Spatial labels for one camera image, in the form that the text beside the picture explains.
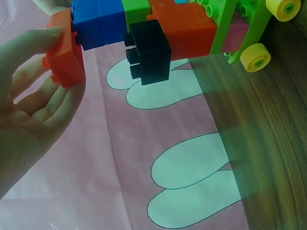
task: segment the plastic block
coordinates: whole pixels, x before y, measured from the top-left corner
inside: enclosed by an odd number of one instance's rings
[[[213,18],[217,24],[217,31],[210,54],[221,53],[237,0],[198,0],[198,3],[205,7],[208,16]]]
[[[49,26],[62,26],[59,41],[42,58],[45,69],[52,71],[52,81],[69,88],[85,80],[81,46],[75,43],[76,32],[71,32],[71,10],[67,9],[51,16]]]
[[[188,0],[174,0],[176,4],[188,3]]]
[[[246,32],[248,31],[248,26],[244,18],[238,12],[235,12],[222,48],[223,53],[236,52],[240,49]]]
[[[132,78],[141,78],[142,85],[167,81],[171,62],[171,48],[157,20],[133,23],[125,35],[127,59]]]
[[[98,0],[98,15],[106,45],[122,42],[127,24],[121,0]]]
[[[240,49],[228,55],[229,64],[239,61],[242,52],[246,48],[259,42],[272,15],[266,8],[265,0],[239,0],[237,10],[245,18],[249,28]]]
[[[217,30],[217,25],[213,19],[209,18],[206,10],[197,3],[177,5],[182,14],[186,17],[193,29],[189,43],[187,58],[195,58],[208,55]]]
[[[148,0],[122,0],[127,31],[130,31],[129,25],[132,23],[140,23],[146,20],[146,16],[151,13],[151,8]]]
[[[74,0],[72,4],[73,29],[78,33],[77,44],[82,45],[83,50],[105,45],[97,6],[97,0]]]
[[[159,21],[172,49],[172,60],[204,56],[209,53],[216,25],[207,17],[202,6],[197,3],[176,4],[173,0],[149,0],[149,2],[152,14],[148,15],[147,19]]]

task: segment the hand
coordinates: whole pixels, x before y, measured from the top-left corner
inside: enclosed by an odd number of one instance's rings
[[[51,16],[71,6],[73,0],[32,0],[43,12]]]
[[[50,76],[39,89],[18,103],[46,70],[41,57],[58,40],[61,27],[31,30],[0,46],[0,199],[50,149],[75,115],[85,83],[64,90]]]

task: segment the pink block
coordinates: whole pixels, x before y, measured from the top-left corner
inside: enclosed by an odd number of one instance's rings
[[[248,31],[248,27],[249,24],[244,18],[238,12],[235,12],[222,48],[222,53],[238,51]]]

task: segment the table surface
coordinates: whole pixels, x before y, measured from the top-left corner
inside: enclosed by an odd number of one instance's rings
[[[307,229],[307,7],[261,42],[270,64],[246,73],[223,55],[191,59],[227,151],[251,230]]]

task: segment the blue block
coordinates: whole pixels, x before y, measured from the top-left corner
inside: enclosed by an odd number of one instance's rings
[[[189,3],[188,0],[174,0],[177,4]]]
[[[98,15],[106,45],[122,42],[127,24],[121,0],[98,0]]]
[[[83,50],[104,46],[105,39],[98,18],[97,0],[74,0],[72,4],[73,29],[76,41]]]

